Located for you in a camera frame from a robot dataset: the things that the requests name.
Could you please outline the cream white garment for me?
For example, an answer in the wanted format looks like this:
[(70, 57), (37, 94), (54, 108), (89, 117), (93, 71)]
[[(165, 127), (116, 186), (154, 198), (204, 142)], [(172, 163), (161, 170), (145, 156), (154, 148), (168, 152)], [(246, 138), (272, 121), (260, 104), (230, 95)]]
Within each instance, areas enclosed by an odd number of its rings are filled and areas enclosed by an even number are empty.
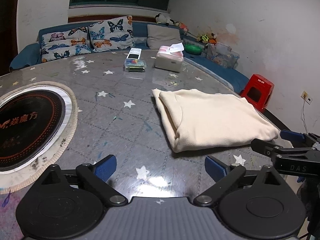
[(255, 138), (271, 141), (279, 137), (279, 130), (245, 98), (197, 89), (153, 89), (152, 94), (175, 153), (244, 146)]

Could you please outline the grey star tablecloth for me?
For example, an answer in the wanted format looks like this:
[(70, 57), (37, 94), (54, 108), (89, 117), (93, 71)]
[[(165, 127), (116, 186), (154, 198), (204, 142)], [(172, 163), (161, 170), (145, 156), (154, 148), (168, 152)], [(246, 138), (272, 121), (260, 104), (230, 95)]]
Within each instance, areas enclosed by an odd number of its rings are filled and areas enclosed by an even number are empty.
[(213, 184), (204, 170), (207, 155), (228, 164), (241, 156), (248, 169), (268, 164), (248, 146), (172, 152), (152, 90), (197, 89), (209, 94), (231, 90), (191, 60), (173, 74), (155, 68), (155, 56), (154, 50), (142, 52), (147, 62), (143, 73), (124, 70), (124, 51), (50, 61), (2, 76), (1, 93), (40, 81), (67, 85), (79, 113), (73, 139), (58, 160), (60, 167), (74, 168), (114, 154), (117, 170), (109, 182), (127, 197), (195, 197)]

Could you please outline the red plastic stool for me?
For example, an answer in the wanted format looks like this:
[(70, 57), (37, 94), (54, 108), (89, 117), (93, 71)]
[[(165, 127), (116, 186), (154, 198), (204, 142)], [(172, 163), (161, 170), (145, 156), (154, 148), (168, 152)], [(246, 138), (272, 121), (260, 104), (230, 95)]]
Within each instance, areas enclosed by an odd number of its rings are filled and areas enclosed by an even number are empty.
[(240, 96), (251, 103), (256, 110), (264, 113), (274, 89), (274, 84), (267, 78), (253, 74)]

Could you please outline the black induction cooktop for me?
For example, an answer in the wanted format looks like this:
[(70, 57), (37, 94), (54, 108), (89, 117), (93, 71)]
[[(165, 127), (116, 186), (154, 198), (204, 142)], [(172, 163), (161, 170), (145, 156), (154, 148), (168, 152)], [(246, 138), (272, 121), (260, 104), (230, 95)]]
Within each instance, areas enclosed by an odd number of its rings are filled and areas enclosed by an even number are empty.
[(42, 81), (1, 96), (1, 194), (33, 183), (75, 134), (78, 103), (64, 84)]

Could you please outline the clear plastic storage box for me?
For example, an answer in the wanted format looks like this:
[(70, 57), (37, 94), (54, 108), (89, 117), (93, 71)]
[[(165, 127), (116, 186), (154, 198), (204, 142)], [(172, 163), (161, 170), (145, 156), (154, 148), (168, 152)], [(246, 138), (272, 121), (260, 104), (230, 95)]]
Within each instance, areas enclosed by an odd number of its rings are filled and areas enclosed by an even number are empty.
[(206, 58), (223, 68), (234, 69), (238, 65), (240, 55), (232, 51), (230, 46), (217, 42), (208, 45)]

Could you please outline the clear box of colourful items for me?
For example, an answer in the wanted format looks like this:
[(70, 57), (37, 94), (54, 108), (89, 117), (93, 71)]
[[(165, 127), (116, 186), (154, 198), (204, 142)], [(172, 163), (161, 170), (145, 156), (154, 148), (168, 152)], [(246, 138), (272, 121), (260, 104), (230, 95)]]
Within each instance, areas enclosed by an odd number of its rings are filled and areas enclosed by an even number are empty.
[(124, 62), (126, 72), (145, 72), (146, 67), (146, 62), (141, 59), (126, 59)]

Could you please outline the white remote control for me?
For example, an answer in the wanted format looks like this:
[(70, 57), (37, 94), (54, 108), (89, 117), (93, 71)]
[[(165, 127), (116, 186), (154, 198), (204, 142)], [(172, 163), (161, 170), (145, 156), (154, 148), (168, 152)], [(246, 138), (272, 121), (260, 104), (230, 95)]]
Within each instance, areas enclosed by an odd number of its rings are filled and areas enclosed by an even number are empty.
[(142, 50), (140, 48), (131, 48), (127, 54), (127, 59), (140, 59)]

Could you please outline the green bowl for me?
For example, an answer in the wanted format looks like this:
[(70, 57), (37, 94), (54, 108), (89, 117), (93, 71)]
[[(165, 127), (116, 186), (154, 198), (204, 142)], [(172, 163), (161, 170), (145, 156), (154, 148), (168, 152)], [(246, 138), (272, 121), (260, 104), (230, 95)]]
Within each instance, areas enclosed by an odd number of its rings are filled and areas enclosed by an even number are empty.
[(201, 55), (203, 49), (197, 45), (193, 45), (193, 44), (186, 44), (184, 46), (184, 50), (192, 55)]

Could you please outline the white tissue box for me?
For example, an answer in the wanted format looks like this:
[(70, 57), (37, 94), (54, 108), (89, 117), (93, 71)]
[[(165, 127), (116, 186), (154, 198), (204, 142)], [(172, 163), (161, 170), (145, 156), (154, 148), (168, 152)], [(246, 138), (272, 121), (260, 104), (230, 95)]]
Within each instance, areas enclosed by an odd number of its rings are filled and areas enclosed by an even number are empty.
[(183, 51), (184, 46), (181, 42), (171, 46), (160, 46), (155, 59), (155, 67), (179, 73), (184, 60)]

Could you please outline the yellow orange plush toys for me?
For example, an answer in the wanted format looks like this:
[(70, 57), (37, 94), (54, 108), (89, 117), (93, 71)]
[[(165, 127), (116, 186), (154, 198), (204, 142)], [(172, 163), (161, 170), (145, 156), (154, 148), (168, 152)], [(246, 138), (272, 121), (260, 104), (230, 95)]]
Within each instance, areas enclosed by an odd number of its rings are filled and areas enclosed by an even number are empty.
[(198, 35), (196, 38), (197, 42), (201, 42), (203, 44), (217, 44), (217, 35), (214, 33), (206, 33), (202, 35)]

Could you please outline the left butterfly pillow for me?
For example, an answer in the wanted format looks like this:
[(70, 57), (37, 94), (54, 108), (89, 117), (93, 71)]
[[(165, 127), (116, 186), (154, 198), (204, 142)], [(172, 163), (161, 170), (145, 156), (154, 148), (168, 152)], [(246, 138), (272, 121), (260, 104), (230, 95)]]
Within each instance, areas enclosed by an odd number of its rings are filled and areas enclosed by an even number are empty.
[(42, 63), (92, 52), (87, 27), (44, 34), (40, 41)]

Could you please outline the butterfly pillow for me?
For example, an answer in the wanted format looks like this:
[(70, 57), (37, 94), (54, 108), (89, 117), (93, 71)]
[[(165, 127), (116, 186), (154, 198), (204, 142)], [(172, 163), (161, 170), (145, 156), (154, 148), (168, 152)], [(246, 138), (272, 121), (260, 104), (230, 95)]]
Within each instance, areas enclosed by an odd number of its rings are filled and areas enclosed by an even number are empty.
[(95, 22), (88, 27), (95, 52), (125, 50), (135, 46), (131, 15)]
[(44, 34), (40, 41), (42, 63), (92, 52), (87, 27)]

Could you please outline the blue corner sofa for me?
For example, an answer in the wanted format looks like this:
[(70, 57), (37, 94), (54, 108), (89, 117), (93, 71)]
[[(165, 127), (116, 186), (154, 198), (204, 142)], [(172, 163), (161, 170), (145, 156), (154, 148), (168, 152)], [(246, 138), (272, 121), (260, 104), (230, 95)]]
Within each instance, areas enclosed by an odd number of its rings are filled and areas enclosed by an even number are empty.
[[(63, 32), (71, 29), (76, 29), (81, 26), (89, 26), (92, 22), (80, 22), (70, 23), (64, 25), (58, 25), (54, 27), (44, 28), (39, 30), (38, 38), (41, 39), (44, 34), (54, 33), (56, 31)], [(141, 49), (148, 49), (147, 45), (147, 26), (151, 25), (151, 22), (133, 22), (133, 37), (136, 40), (135, 45)], [(40, 55), (41, 41), (26, 46), (11, 62), (9, 69), (15, 71), (25, 67), (30, 67), (41, 63)], [(247, 85), (249, 78), (238, 72), (233, 68), (225, 68), (213, 61), (205, 58), (205, 55), (193, 55), (188, 52), (183, 53), (186, 59), (189, 59), (196, 64), (203, 66), (214, 73), (215, 77), (219, 77), (222, 80), (228, 82), (236, 93), (240, 93)]]

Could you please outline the right butterfly pillow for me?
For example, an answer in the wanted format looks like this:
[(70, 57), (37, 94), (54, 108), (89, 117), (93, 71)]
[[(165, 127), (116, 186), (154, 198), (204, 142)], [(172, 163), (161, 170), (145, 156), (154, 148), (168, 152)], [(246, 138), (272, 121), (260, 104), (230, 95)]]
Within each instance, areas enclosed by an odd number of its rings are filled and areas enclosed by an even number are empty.
[(88, 27), (95, 52), (125, 50), (135, 46), (131, 15), (95, 22)]

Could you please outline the grey cushion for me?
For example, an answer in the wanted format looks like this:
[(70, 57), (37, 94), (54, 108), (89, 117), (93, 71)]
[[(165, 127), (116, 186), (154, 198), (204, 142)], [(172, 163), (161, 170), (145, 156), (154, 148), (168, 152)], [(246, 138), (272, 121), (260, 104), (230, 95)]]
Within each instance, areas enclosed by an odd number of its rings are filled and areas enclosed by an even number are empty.
[(175, 28), (147, 25), (147, 45), (150, 49), (159, 49), (161, 46), (171, 46), (181, 42), (180, 31)]

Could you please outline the black white plush toy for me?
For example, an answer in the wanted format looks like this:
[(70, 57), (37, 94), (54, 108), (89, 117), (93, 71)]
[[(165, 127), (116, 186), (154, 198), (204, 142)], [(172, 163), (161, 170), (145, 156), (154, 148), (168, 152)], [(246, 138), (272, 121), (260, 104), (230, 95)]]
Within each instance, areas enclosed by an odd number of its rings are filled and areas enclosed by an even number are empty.
[(164, 24), (166, 26), (175, 25), (175, 21), (173, 21), (169, 16), (165, 16), (161, 13), (155, 16), (155, 20), (157, 24)]

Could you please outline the wall power socket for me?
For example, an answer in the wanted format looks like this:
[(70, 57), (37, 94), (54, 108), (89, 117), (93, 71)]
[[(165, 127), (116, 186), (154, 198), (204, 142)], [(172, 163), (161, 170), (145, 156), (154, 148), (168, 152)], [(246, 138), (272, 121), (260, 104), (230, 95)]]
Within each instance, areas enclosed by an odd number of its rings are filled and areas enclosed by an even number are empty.
[(301, 98), (308, 103), (309, 105), (312, 103), (313, 99), (309, 96), (309, 94), (306, 91), (303, 91), (301, 94)]

